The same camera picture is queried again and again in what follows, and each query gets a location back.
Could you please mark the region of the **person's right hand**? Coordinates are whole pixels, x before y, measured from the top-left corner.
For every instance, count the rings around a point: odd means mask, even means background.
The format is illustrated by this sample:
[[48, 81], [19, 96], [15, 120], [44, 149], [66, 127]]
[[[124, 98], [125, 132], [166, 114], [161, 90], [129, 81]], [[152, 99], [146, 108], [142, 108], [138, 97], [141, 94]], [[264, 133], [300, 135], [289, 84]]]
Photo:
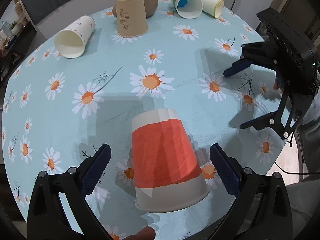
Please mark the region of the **person's right hand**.
[[280, 90], [281, 92], [283, 92], [283, 87], [282, 87], [281, 82], [279, 81], [279, 79], [277, 77], [274, 80], [273, 89], [274, 90]]

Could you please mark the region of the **person's left hand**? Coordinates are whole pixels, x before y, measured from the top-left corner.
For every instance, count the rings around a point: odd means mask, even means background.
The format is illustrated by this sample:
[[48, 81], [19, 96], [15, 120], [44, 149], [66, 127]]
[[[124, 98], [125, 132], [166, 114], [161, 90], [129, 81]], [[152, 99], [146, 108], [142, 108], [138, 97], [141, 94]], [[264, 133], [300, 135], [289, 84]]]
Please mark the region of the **person's left hand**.
[[149, 226], [146, 226], [139, 232], [124, 238], [124, 240], [154, 240], [155, 237], [155, 230]]

